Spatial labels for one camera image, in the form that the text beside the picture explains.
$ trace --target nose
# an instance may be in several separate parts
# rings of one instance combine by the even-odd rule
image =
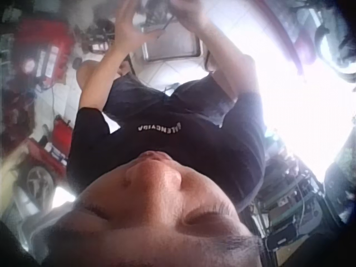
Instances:
[[[140,223],[155,226],[175,224],[181,210],[182,177],[169,161],[147,157],[126,173],[129,181],[127,190]]]

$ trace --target closed eye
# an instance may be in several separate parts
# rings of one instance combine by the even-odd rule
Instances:
[[[211,223],[221,221],[225,217],[232,217],[233,214],[234,211],[230,205],[227,205],[226,203],[220,203],[213,207],[197,209],[189,213],[185,219],[185,223],[189,225],[206,222]]]
[[[78,201],[75,203],[74,208],[84,212],[90,212],[103,220],[109,220],[110,218],[105,210],[96,205],[89,205]]]

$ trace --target red machine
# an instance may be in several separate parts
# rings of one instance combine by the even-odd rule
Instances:
[[[75,44],[68,26],[60,21],[26,18],[14,38],[13,62],[28,85],[42,90],[63,79]]]
[[[19,166],[19,186],[40,210],[51,208],[56,186],[67,188],[66,166],[73,129],[57,117],[53,132],[40,142],[28,139],[28,156]]]

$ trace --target bright light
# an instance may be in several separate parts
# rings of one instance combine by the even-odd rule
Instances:
[[[75,196],[58,186],[55,191],[55,196],[53,197],[52,208],[60,207],[66,202],[74,202],[75,199]]]
[[[26,60],[22,66],[23,68],[23,72],[26,74],[29,74],[31,72],[33,72],[34,67],[36,66],[36,63],[34,60]]]

